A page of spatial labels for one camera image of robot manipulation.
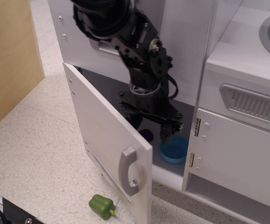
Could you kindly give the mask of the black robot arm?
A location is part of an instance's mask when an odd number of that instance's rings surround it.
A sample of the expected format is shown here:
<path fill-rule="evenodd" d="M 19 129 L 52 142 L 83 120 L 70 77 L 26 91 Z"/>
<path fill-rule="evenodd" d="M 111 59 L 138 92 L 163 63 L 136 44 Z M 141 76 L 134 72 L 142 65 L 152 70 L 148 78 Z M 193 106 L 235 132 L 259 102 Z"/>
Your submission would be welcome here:
<path fill-rule="evenodd" d="M 123 116 L 136 128 L 143 119 L 160 125 L 164 145 L 183 128 L 182 114 L 170 100 L 172 57 L 156 28 L 132 0 L 75 0 L 73 18 L 88 38 L 113 47 L 130 74 L 128 91 L 121 91 Z"/>

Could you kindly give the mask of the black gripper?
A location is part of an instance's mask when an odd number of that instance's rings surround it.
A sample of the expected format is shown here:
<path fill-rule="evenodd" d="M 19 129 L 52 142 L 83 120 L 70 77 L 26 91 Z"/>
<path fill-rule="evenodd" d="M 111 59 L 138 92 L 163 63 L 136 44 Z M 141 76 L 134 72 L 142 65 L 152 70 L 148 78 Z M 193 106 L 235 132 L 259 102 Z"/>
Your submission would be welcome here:
<path fill-rule="evenodd" d="M 175 132 L 182 131 L 182 114 L 162 93 L 138 95 L 130 91 L 120 91 L 117 97 L 120 99 L 124 118 L 134 128 L 140 127 L 143 118 L 161 125 L 160 138 L 163 145 L 169 144 Z"/>

